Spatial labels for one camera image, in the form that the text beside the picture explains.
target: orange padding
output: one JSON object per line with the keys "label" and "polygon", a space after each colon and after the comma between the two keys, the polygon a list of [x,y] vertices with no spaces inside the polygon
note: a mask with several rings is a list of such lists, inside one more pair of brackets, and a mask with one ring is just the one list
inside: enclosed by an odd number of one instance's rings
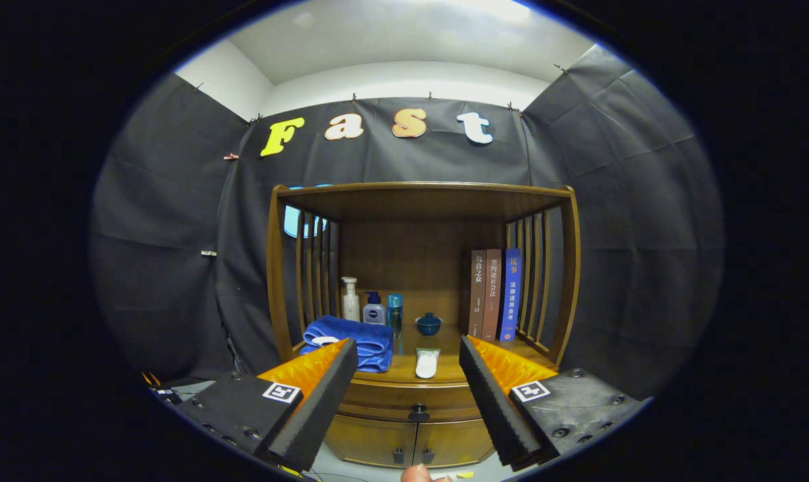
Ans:
{"label": "orange padding", "polygon": [[319,348],[311,351],[311,353],[297,357],[297,359],[289,360],[281,364],[281,366],[267,370],[258,378],[300,388],[303,392],[303,400],[297,405],[296,412],[300,410],[300,407],[306,402],[315,387],[318,386],[321,377],[327,373],[327,369],[330,368],[330,364],[334,362],[336,355],[346,344],[346,341],[348,341],[347,338],[341,339],[336,343],[327,345],[327,347]]}
{"label": "orange padding", "polygon": [[473,343],[473,347],[484,360],[485,366],[494,376],[494,380],[503,389],[506,398],[509,397],[509,391],[512,391],[512,387],[558,375],[554,370],[540,366],[540,364],[529,359],[524,359],[517,353],[497,347],[497,345],[493,345],[488,341],[473,338],[469,335],[467,335],[467,338]]}

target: white wall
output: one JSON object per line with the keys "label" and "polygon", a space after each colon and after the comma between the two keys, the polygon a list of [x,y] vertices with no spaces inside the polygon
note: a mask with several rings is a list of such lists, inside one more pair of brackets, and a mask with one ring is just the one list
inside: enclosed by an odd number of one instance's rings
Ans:
{"label": "white wall", "polygon": [[175,73],[194,86],[202,84],[200,91],[244,120],[263,112],[261,107],[273,88],[271,81],[229,40],[197,54]]}
{"label": "white wall", "polygon": [[175,71],[244,120],[299,107],[358,98],[428,97],[471,100],[523,110],[548,82],[497,68],[450,62],[379,62],[334,68],[272,85],[231,43],[223,40]]}
{"label": "white wall", "polygon": [[471,100],[520,108],[548,82],[496,68],[449,62],[380,62],[334,68],[283,82],[267,91],[261,113],[270,116],[299,107],[358,98],[429,97]]}

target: black foam pad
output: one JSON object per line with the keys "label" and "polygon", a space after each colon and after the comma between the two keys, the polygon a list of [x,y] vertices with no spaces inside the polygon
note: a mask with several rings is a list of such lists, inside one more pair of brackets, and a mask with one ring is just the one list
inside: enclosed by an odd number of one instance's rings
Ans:
{"label": "black foam pad", "polygon": [[491,443],[497,450],[500,463],[504,466],[512,464],[514,469],[524,461],[530,465],[541,460],[541,443],[509,403],[506,394],[466,335],[461,337],[459,364],[473,393],[475,405],[488,428],[488,435],[491,436]]}
{"label": "black foam pad", "polygon": [[356,370],[356,342],[349,339],[321,381],[270,445],[274,461],[296,471],[309,470]]}

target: finger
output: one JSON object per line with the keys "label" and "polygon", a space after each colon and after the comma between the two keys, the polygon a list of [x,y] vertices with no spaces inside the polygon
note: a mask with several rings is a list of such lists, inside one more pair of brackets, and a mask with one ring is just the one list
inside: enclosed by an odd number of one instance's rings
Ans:
{"label": "finger", "polygon": [[419,464],[407,467],[402,472],[401,482],[432,482],[432,480],[429,476],[429,470],[423,464]]}

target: blue book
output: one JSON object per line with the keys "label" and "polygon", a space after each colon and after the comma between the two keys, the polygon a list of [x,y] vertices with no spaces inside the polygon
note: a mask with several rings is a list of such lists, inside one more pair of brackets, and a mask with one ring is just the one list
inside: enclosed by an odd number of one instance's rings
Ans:
{"label": "blue book", "polygon": [[520,249],[503,250],[506,261],[504,269],[506,284],[503,290],[503,304],[500,305],[500,336],[497,341],[512,341],[515,327],[518,326],[518,306],[520,306]]}

